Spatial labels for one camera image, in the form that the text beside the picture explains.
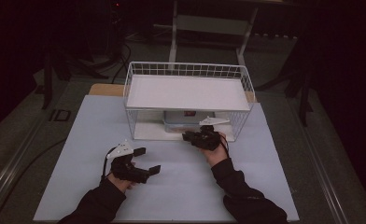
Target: white box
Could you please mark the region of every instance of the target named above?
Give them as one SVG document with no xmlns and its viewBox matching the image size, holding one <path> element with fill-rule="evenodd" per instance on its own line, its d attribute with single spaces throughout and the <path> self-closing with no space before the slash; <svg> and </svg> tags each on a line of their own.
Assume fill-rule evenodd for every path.
<svg viewBox="0 0 366 224">
<path fill-rule="evenodd" d="M 164 111 L 208 111 L 228 120 L 215 130 L 235 141 L 255 102 L 249 74 L 240 65 L 132 62 L 124 88 L 131 134 L 141 140 L 182 139 L 165 131 Z"/>
</svg>

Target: white tabletop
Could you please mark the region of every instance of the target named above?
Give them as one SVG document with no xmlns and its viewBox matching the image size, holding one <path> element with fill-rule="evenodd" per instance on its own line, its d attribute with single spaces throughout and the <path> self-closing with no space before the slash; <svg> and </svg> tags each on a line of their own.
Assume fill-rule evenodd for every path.
<svg viewBox="0 0 366 224">
<path fill-rule="evenodd" d="M 126 192 L 116 215 L 120 222 L 226 222 L 222 189 L 204 156 L 183 141 L 133 141 L 121 97 L 85 97 L 75 123 L 35 213 L 36 221 L 55 221 L 73 212 L 82 196 L 98 186 L 105 155 L 125 139 L 147 153 L 136 167 L 161 165 L 147 184 Z M 230 143 L 236 169 L 249 186 L 282 207 L 288 220 L 298 220 L 289 186 L 260 104 L 255 104 L 236 142 Z"/>
</svg>

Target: black sleeve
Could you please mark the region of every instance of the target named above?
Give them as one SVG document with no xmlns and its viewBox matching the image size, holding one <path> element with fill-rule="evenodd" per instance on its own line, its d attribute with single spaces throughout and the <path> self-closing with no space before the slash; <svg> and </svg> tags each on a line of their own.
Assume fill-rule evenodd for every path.
<svg viewBox="0 0 366 224">
<path fill-rule="evenodd" d="M 231 159 L 213 166 L 212 173 L 226 192 L 224 205 L 238 223 L 288 223 L 285 211 L 252 189 L 245 182 L 244 173 L 234 170 Z"/>
<path fill-rule="evenodd" d="M 81 199 L 77 209 L 59 224 L 104 224 L 111 222 L 120 205 L 126 199 L 108 179 L 96 189 L 88 191 Z"/>
</svg>

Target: floor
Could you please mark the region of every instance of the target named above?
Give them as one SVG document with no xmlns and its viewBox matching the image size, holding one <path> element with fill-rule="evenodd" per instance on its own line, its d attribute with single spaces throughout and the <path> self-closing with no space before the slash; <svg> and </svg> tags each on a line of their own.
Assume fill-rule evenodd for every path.
<svg viewBox="0 0 366 224">
<path fill-rule="evenodd" d="M 131 61 L 168 61 L 170 46 L 167 44 L 140 40 L 126 43 L 132 53 Z M 245 60 L 254 86 L 278 75 L 294 43 L 294 39 L 283 37 L 250 38 Z M 176 61 L 237 64 L 234 49 L 192 45 L 179 45 Z M 86 77 L 78 71 L 69 82 L 55 77 L 49 109 L 41 110 L 42 95 L 31 93 L 3 120 L 0 124 L 0 174 L 4 172 L 8 178 L 0 176 L 0 181 L 5 181 L 4 186 L 9 188 L 0 189 L 0 224 L 35 223 L 32 221 L 35 210 L 82 98 L 93 83 L 110 82 L 119 67 L 118 64 L 102 73 L 109 77 L 107 80 Z M 123 76 L 121 73 L 116 82 L 121 83 Z M 41 83 L 42 71 L 34 77 Z M 366 223 L 366 194 L 317 93 L 310 92 L 313 112 L 307 113 L 308 127 L 303 127 L 297 115 L 299 99 L 286 98 L 283 93 L 287 84 L 283 82 L 256 93 L 300 216 L 300 221 L 295 223 Z M 72 114 L 68 121 L 56 121 L 52 116 L 54 109 Z"/>
</svg>

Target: hand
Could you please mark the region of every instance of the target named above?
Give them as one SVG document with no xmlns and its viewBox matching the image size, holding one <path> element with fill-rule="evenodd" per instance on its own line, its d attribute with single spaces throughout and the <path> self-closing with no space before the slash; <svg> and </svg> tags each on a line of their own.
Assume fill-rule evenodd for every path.
<svg viewBox="0 0 366 224">
<path fill-rule="evenodd" d="M 107 176 L 107 179 L 110 180 L 110 182 L 114 184 L 114 186 L 116 186 L 116 188 L 118 188 L 122 193 L 125 193 L 125 190 L 132 189 L 134 185 L 136 185 L 135 182 L 118 179 L 113 175 L 113 173 L 110 173 Z"/>
<path fill-rule="evenodd" d="M 226 146 L 226 134 L 225 133 L 219 133 L 220 135 L 222 135 L 223 137 L 221 138 L 221 142 L 224 144 L 224 146 Z M 200 151 L 205 155 L 206 157 L 206 161 L 209 163 L 210 167 L 213 167 L 214 165 L 218 164 L 221 161 L 224 161 L 225 159 L 228 158 L 226 150 L 224 149 L 224 147 L 220 144 L 218 145 L 218 147 L 211 151 L 211 150 L 207 150 L 207 149 L 202 149 L 199 148 Z"/>
</svg>

